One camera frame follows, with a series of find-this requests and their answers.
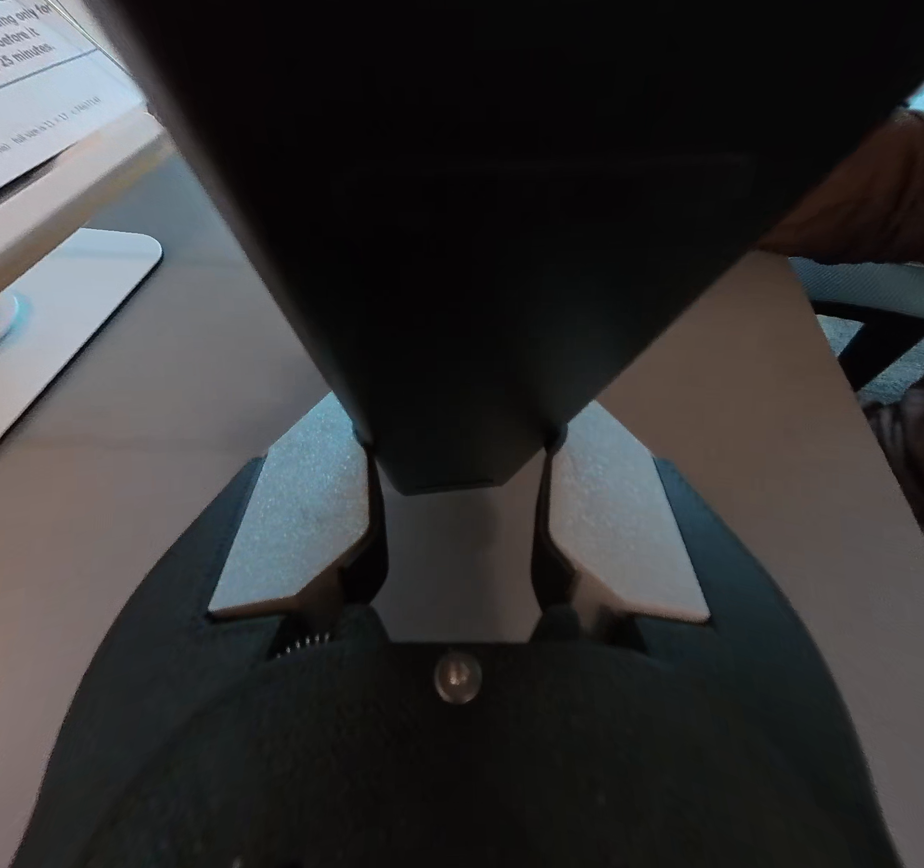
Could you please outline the grey mesh chair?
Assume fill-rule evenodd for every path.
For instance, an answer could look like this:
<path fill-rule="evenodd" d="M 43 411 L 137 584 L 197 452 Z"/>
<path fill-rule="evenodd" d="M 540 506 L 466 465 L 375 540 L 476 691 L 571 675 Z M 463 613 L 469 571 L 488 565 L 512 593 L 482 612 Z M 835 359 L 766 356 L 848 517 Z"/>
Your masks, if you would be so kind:
<path fill-rule="evenodd" d="M 860 324 L 838 355 L 854 391 L 921 342 L 921 264 L 820 264 L 799 257 L 789 262 L 815 314 Z"/>

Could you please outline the instruction sheet on stand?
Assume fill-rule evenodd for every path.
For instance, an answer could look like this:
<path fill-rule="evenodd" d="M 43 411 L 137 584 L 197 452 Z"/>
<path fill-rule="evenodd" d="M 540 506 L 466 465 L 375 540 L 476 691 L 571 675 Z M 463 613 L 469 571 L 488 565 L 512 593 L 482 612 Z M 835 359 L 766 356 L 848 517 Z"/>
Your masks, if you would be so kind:
<path fill-rule="evenodd" d="M 176 150 L 162 124 L 130 111 L 2 190 L 1 290 L 5 291 Z"/>

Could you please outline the black multi-port usb hub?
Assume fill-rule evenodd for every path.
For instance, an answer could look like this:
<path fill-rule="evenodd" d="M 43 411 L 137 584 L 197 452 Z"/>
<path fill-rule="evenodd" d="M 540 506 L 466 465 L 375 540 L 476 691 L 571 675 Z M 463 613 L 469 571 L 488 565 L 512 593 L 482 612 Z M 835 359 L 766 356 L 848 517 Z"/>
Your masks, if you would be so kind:
<path fill-rule="evenodd" d="M 392 485 L 508 481 L 922 81 L 922 0 L 107 0 Z"/>

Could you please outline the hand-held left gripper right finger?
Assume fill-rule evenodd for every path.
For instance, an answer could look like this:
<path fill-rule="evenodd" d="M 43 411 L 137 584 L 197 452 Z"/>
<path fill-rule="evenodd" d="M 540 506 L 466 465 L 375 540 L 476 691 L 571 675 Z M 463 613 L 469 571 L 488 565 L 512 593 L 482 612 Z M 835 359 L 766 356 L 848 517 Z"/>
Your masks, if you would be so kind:
<path fill-rule="evenodd" d="M 598 402 L 546 450 L 530 576 L 541 609 L 580 623 L 710 619 L 652 452 Z"/>

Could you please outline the printed instruction sheet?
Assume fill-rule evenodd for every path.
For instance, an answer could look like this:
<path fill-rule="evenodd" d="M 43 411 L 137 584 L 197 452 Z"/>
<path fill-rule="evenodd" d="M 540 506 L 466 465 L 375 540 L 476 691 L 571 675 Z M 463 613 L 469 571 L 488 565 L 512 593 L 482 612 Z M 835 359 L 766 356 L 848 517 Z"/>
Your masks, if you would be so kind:
<path fill-rule="evenodd" d="M 85 0 L 1 0 L 1 185 L 142 107 Z"/>

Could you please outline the person's right forearm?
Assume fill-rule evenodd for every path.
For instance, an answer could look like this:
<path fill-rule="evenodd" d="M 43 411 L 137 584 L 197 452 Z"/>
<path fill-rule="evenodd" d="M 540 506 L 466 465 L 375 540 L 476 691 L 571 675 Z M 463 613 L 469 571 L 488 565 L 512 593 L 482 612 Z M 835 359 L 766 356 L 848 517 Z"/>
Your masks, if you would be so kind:
<path fill-rule="evenodd" d="M 922 111 L 892 115 L 756 249 L 822 265 L 922 265 Z"/>

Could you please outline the white display stand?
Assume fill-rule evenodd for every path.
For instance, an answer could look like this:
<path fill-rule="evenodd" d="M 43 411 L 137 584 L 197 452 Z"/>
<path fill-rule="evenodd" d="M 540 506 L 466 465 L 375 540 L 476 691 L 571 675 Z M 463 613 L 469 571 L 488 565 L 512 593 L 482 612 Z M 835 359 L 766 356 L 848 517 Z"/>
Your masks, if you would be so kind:
<path fill-rule="evenodd" d="M 151 236 L 80 228 L 2 291 L 2 436 L 163 257 L 161 243 Z"/>

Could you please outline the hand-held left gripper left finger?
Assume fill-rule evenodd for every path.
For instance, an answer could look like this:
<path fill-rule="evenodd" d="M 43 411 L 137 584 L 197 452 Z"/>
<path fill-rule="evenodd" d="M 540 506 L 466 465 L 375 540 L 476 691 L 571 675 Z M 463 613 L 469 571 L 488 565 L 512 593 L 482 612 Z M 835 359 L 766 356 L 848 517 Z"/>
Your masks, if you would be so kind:
<path fill-rule="evenodd" d="M 209 604 L 217 620 L 335 620 L 388 573 L 378 469 L 328 393 L 269 449 Z"/>

